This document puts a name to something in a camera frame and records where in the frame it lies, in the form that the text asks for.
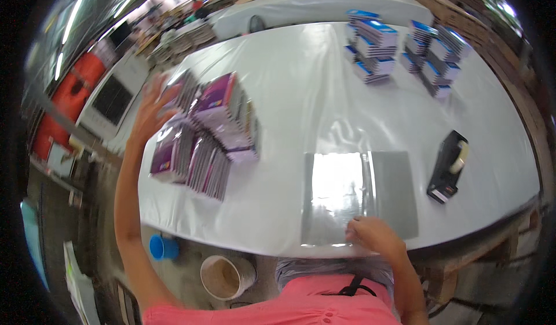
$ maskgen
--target ceiling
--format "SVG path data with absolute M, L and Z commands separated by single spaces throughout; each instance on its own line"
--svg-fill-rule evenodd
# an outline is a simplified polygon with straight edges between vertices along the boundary
M 65 73 L 87 51 L 91 42 L 146 0 L 131 0 L 115 19 L 114 14 L 124 1 L 83 0 L 68 39 L 62 45 L 62 37 L 77 0 L 55 0 L 46 17 L 37 25 L 35 37 L 27 52 L 21 109 L 24 117 L 31 120 L 36 118 L 35 115 L 40 111 L 34 99 L 36 95 L 51 96 Z M 63 53 L 63 60 L 59 79 L 55 80 L 56 62 L 60 53 Z

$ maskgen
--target blue cup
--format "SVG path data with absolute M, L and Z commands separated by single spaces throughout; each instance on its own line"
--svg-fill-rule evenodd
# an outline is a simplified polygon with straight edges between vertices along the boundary
M 172 238 L 164 238 L 159 234 L 153 234 L 149 243 L 152 257 L 157 260 L 175 259 L 180 253 L 180 246 Z

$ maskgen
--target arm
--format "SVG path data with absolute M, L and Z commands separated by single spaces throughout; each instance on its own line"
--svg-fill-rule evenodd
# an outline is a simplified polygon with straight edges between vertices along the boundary
M 176 113 L 169 111 L 162 117 L 158 117 L 162 106 L 177 92 L 177 87 L 169 90 L 157 101 L 162 82 L 163 77 L 156 75 L 151 89 L 143 96 L 133 130 L 126 144 L 114 200 L 116 243 L 131 290 L 142 312 L 156 304 L 181 305 L 156 274 L 141 241 L 137 182 L 143 151 L 149 138 Z
M 347 226 L 348 240 L 358 242 L 378 252 L 392 266 L 394 273 L 394 303 L 404 325 L 429 323 L 423 288 L 411 261 L 405 243 L 382 220 L 358 217 Z

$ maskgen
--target stack of notebooks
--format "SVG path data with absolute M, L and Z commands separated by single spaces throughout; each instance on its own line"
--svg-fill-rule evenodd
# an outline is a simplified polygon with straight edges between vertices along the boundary
M 351 63 L 357 63 L 360 60 L 357 50 L 351 45 L 344 46 L 344 56 Z
M 350 9 L 346 12 L 346 15 L 348 16 L 347 20 L 349 21 L 346 24 L 347 42 L 352 47 L 354 47 L 355 44 L 357 43 L 357 39 L 359 36 L 358 27 L 357 27 L 357 23 L 359 21 L 371 21 L 371 20 L 380 21 L 381 20 L 379 14 L 366 12 L 364 10 L 358 10 L 358 9 Z
M 409 34 L 404 43 L 404 51 L 401 55 L 401 64 L 409 73 L 417 73 L 421 70 L 430 42 L 438 37 L 438 31 L 431 26 L 411 20 L 409 22 Z
M 176 98 L 172 99 L 165 105 L 165 108 L 179 108 L 184 112 L 185 118 L 190 118 L 193 108 L 197 103 L 197 99 L 201 96 L 202 86 L 191 68 L 181 73 L 170 85 L 166 86 L 164 91 L 169 90 L 175 85 L 181 85 L 180 92 Z
M 172 50 L 170 48 L 170 45 L 167 43 L 160 43 L 149 55 L 148 60 L 159 65 L 167 61 L 171 55 Z
M 398 49 L 398 31 L 377 21 L 357 21 L 358 40 L 355 50 L 359 60 L 355 73 L 366 83 L 389 79 L 394 70 L 392 57 Z
M 187 121 L 176 119 L 157 135 L 150 176 L 223 201 L 230 164 L 210 134 L 195 132 Z
M 366 12 L 364 10 L 350 9 L 346 12 L 346 14 L 348 16 L 347 20 L 352 25 L 355 25 L 358 21 L 371 21 L 371 20 L 380 21 L 381 20 L 379 14 Z
M 176 31 L 177 37 L 187 37 L 193 45 L 203 44 L 215 37 L 210 23 L 203 20 L 195 20 Z
M 458 62 L 470 52 L 471 46 L 459 34 L 448 27 L 438 26 L 438 39 L 430 44 L 421 76 L 431 95 L 449 95 L 449 85 L 461 71 Z
M 234 161 L 254 160 L 260 153 L 260 126 L 237 73 L 220 76 L 205 86 L 193 113 Z

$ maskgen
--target black strap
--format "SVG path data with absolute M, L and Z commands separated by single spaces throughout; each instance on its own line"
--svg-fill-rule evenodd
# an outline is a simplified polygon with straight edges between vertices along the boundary
M 353 279 L 351 280 L 351 284 L 347 287 L 344 287 L 342 290 L 340 290 L 340 292 L 338 293 L 338 295 L 342 295 L 342 296 L 354 296 L 355 293 L 357 292 L 357 289 L 363 289 L 365 291 L 367 291 L 369 294 L 373 295 L 374 297 L 376 297 L 376 294 L 374 291 L 371 290 L 371 288 L 365 286 L 365 285 L 361 285 L 361 282 L 363 281 L 363 277 L 362 276 L 354 276 Z

